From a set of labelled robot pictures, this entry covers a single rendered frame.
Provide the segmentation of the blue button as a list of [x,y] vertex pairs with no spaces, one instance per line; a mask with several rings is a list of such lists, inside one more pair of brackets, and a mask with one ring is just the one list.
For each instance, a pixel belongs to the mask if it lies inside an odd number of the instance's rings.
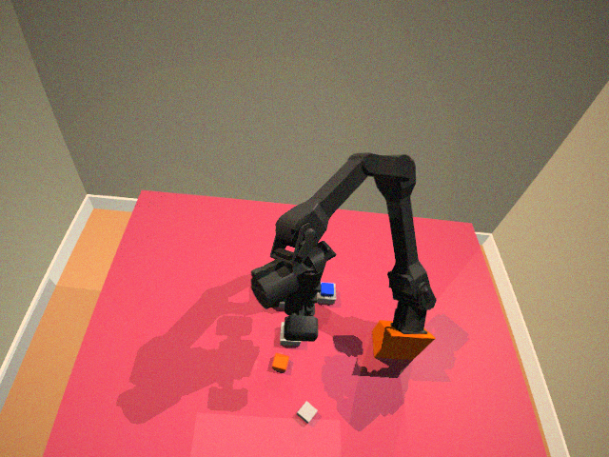
[[336,284],[321,283],[321,292],[317,293],[317,303],[335,304]]

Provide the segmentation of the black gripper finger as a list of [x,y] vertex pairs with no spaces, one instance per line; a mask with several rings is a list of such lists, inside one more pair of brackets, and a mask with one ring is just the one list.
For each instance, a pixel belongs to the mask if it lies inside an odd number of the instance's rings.
[[[285,314],[292,315],[292,305],[285,303]],[[304,316],[314,316],[314,315],[315,315],[315,303],[314,303],[314,310],[311,311],[311,314],[310,315],[304,315]]]

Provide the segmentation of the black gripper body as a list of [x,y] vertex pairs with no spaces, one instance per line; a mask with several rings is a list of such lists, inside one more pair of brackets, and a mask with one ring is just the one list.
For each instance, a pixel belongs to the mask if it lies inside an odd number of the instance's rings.
[[[287,341],[314,342],[319,336],[318,318],[310,315],[317,303],[321,282],[314,288],[300,288],[293,294],[292,315],[285,317],[284,338]],[[297,315],[298,314],[298,315]]]

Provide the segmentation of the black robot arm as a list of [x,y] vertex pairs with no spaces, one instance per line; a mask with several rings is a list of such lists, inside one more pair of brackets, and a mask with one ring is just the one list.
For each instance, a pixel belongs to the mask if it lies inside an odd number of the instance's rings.
[[[328,221],[368,175],[374,177],[386,201],[396,261],[387,272],[393,300],[398,301],[390,326],[402,334],[427,334],[426,312],[437,299],[418,257],[410,202],[416,164],[405,154],[354,153],[310,199],[280,216],[270,252],[274,260],[250,272],[250,288],[267,309],[284,299],[292,305],[299,287],[316,287],[326,262],[337,255],[326,241],[319,243]],[[286,246],[295,248],[294,252]]]

